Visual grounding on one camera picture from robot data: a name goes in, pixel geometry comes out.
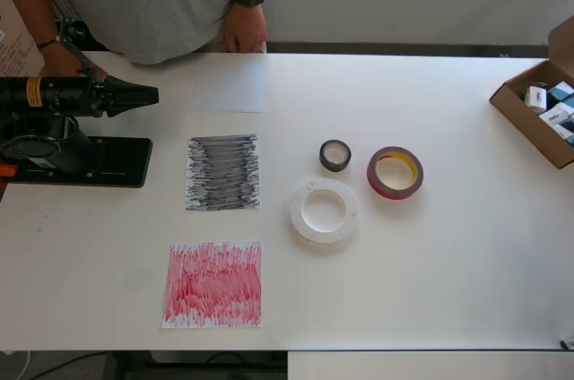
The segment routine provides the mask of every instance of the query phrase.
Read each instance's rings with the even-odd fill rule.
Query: man's arm
[[[233,4],[225,27],[227,49],[237,53],[257,53],[267,39],[267,26],[261,5],[247,8]]]
[[[13,0],[13,2],[36,44],[48,42],[57,36],[50,0]],[[42,75],[75,76],[78,74],[77,70],[82,68],[80,61],[60,44],[44,47],[40,53],[46,64],[42,69]],[[98,71],[98,76],[103,77],[104,74],[101,70]]]

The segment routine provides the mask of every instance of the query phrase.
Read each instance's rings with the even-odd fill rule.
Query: cable
[[[43,377],[47,374],[53,373],[54,371],[57,371],[58,369],[63,368],[63,367],[67,367],[68,365],[71,365],[74,362],[77,362],[78,360],[87,359],[87,358],[94,358],[96,356],[103,356],[106,354],[108,354],[106,351],[98,351],[97,353],[90,353],[88,355],[80,356],[79,358],[74,358],[72,360],[68,360],[67,362],[60,364],[57,367],[53,367],[53,368],[50,368],[50,369],[44,371],[43,373],[36,374],[34,377],[31,377],[30,380],[36,380],[37,378],[40,378],[40,377]]]
[[[245,359],[243,356],[241,356],[239,353],[236,353],[234,351],[220,351],[219,353],[215,353],[213,356],[211,356],[209,359],[207,359],[205,361],[205,364],[209,364],[212,360],[214,360],[215,358],[218,358],[220,356],[223,355],[229,355],[229,356],[234,356],[235,358],[239,359],[241,362],[243,362],[244,364],[248,364],[248,360]]]
[[[30,366],[31,358],[32,358],[32,352],[28,350],[28,357],[26,358],[26,363],[24,364],[24,368],[22,368],[20,375],[16,377],[16,380],[20,380],[22,377],[24,377],[24,374],[26,374],[26,371],[28,371],[28,367]]]

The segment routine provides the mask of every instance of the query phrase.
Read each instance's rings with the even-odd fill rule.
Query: red ink marks
[[[163,327],[261,324],[261,245],[182,244],[171,247]]]

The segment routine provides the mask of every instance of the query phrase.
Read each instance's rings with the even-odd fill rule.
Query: red tape roll
[[[413,180],[411,185],[406,189],[394,189],[385,185],[377,175],[377,163],[384,158],[396,158],[402,160],[413,173]],[[388,199],[403,200],[414,194],[422,185],[422,165],[420,161],[407,149],[401,147],[385,147],[377,151],[370,159],[367,167],[367,179],[370,186],[380,194]]]

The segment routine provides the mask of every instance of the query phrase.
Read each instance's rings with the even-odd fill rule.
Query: orange warning label
[[[42,106],[42,95],[39,92],[39,82],[42,77],[30,77],[26,84],[26,94],[28,96],[28,105],[31,107]]]

